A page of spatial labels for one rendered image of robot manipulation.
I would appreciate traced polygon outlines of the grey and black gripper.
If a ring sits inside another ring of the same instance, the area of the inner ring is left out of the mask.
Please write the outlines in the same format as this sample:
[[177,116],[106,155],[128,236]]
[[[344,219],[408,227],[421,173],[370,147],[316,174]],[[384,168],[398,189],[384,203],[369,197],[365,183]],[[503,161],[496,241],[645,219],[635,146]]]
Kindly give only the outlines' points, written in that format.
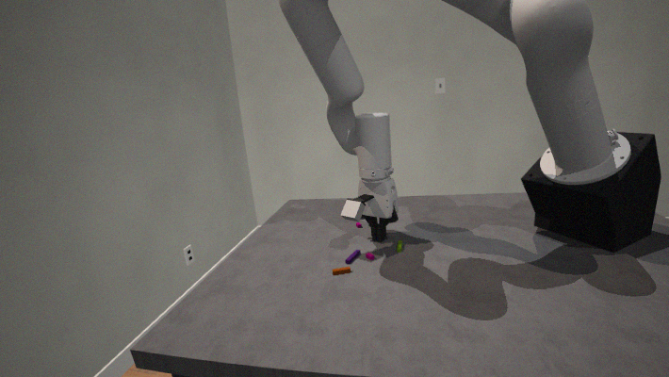
[[[363,194],[374,195],[374,198],[364,203],[366,206],[361,218],[365,219],[371,227],[372,241],[377,240],[378,237],[378,241],[382,242],[386,238],[386,225],[399,219],[397,215],[399,204],[394,179],[389,175],[382,180],[361,178],[358,197]],[[376,217],[379,218],[379,223]]]

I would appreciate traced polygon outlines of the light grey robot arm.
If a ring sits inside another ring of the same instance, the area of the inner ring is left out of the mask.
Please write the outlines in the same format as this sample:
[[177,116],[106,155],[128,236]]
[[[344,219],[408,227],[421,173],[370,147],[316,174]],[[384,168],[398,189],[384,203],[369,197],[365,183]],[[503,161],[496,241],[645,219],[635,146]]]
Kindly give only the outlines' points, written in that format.
[[[524,59],[526,84],[547,138],[542,173],[564,185],[584,185],[620,171],[628,140],[607,131],[588,56],[594,25],[585,0],[442,0],[512,41]],[[328,0],[279,0],[286,20],[328,95],[326,115],[340,146],[358,157],[359,176],[382,180],[391,164],[387,113],[355,117],[364,91]]]

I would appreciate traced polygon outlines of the orange rod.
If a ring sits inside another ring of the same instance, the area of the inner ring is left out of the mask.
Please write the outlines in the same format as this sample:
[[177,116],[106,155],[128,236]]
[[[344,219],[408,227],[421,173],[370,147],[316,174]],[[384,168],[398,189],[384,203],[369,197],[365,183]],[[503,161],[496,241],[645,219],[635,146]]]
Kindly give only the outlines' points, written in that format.
[[338,274],[344,274],[344,273],[350,273],[351,268],[346,267],[346,268],[340,268],[340,269],[334,269],[333,270],[333,275],[338,275]]

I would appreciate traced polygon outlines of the purple rod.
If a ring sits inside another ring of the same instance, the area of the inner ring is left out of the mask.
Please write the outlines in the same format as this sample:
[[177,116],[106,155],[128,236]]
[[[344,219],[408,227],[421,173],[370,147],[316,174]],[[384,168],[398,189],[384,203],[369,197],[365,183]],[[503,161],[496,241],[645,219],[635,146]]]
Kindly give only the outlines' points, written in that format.
[[353,252],[347,259],[346,259],[346,264],[350,264],[358,255],[360,254],[360,250],[356,250]]

